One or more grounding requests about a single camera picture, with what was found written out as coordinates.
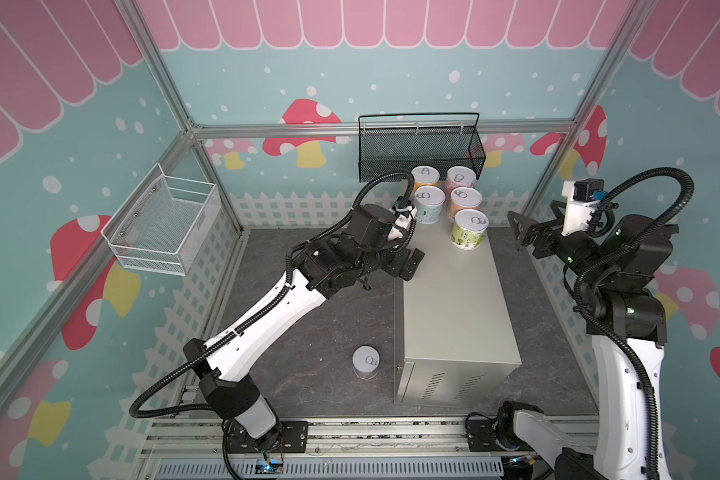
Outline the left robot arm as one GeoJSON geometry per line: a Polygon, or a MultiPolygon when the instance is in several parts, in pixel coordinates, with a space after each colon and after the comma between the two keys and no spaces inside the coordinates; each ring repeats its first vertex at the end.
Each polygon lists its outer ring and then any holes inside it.
{"type": "Polygon", "coordinates": [[[207,340],[184,347],[185,363],[157,380],[129,407],[135,419],[211,411],[222,421],[222,445],[241,428],[262,455],[284,441],[283,426],[250,376],[259,357],[298,320],[376,271],[410,280],[424,254],[410,248],[416,220],[414,177],[398,170],[368,182],[336,224],[290,247],[284,272],[271,290],[238,320],[207,340]],[[147,402],[188,372],[198,380],[201,403],[156,409],[147,402]]]}

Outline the yellow label can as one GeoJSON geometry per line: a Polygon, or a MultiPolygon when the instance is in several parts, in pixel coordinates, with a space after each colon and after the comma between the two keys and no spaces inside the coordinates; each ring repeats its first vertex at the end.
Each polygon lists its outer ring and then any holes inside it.
{"type": "Polygon", "coordinates": [[[432,166],[421,165],[414,167],[411,174],[414,178],[414,189],[422,186],[437,186],[440,181],[439,171],[432,166]]]}

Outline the orange label can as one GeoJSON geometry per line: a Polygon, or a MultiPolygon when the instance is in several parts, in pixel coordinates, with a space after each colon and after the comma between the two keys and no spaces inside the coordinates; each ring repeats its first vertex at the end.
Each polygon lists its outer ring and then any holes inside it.
{"type": "Polygon", "coordinates": [[[448,219],[455,221],[455,216],[461,210],[479,209],[482,203],[482,194],[472,187],[457,187],[449,197],[448,219]]]}

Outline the beige label can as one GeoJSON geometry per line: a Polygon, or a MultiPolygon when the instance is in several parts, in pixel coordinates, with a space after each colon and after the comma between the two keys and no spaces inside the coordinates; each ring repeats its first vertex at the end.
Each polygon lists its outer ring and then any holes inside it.
{"type": "Polygon", "coordinates": [[[378,350],[369,345],[358,347],[352,355],[352,365],[355,374],[362,380],[369,380],[376,376],[380,364],[378,350]]]}

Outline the green label can front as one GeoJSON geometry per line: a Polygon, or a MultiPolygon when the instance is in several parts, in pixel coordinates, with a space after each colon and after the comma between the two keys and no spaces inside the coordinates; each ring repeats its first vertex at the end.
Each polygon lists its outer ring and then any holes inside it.
{"type": "Polygon", "coordinates": [[[454,217],[450,241],[461,250],[475,250],[482,243],[488,226],[489,219],[482,211],[462,209],[454,217]]]}

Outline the white lid can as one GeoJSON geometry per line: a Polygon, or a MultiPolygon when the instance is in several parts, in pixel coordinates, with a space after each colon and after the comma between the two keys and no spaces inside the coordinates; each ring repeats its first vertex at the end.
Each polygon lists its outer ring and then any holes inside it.
{"type": "Polygon", "coordinates": [[[415,220],[424,225],[438,222],[445,203],[445,193],[439,187],[425,185],[413,193],[415,220]]]}

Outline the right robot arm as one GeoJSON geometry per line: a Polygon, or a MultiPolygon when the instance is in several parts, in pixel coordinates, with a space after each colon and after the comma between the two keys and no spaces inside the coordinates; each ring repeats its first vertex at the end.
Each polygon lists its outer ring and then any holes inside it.
{"type": "Polygon", "coordinates": [[[504,451],[528,447],[558,479],[666,479],[660,375],[668,314],[649,290],[673,250],[676,216],[694,183],[685,171],[659,167],[612,189],[600,179],[569,180],[551,203],[546,222],[512,212],[520,246],[538,259],[558,258],[573,310],[585,322],[598,369],[599,430],[594,447],[578,444],[532,404],[506,401],[494,417],[470,413],[472,440],[491,439],[504,451]],[[617,198],[653,178],[678,183],[676,199],[660,215],[617,217],[617,198]]]}

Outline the pink label can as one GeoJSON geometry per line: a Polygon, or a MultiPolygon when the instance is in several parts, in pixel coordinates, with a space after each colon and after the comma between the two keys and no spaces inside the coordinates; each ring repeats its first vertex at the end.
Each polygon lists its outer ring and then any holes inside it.
{"type": "Polygon", "coordinates": [[[471,188],[477,179],[476,173],[465,166],[453,166],[448,169],[444,184],[444,192],[450,196],[451,192],[456,188],[471,188]]]}

